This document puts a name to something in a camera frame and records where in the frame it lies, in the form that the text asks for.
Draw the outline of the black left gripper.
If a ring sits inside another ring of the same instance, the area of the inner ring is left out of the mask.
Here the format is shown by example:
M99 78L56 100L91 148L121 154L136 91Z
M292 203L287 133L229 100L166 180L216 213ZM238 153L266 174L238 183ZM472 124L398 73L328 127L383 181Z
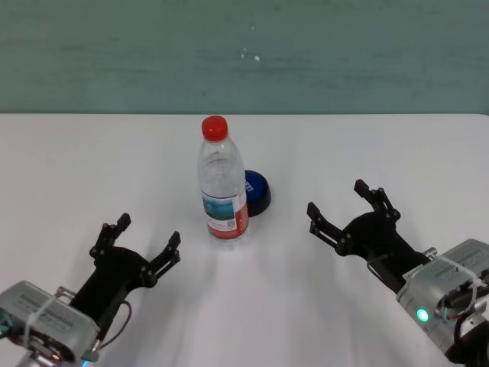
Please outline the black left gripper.
M116 239L131 225L123 213L116 224L103 223L96 243L89 250L96 269L70 301L70 306L95 321L96 337L103 340L122 302L138 288L154 287L180 261L180 233L175 231L162 252L147 261L137 252L114 247Z

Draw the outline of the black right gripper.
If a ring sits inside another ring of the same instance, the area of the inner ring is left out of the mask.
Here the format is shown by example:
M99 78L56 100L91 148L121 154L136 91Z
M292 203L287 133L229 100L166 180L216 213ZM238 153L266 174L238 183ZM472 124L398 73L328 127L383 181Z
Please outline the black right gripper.
M310 218L309 232L330 245L338 255L363 258L377 278L396 294L406 283L403 276L427 264L429 259L397 233L400 212L393 207L382 187L370 189L358 179L354 191L374 212L353 219L340 230L321 214L315 203L309 202L306 211Z

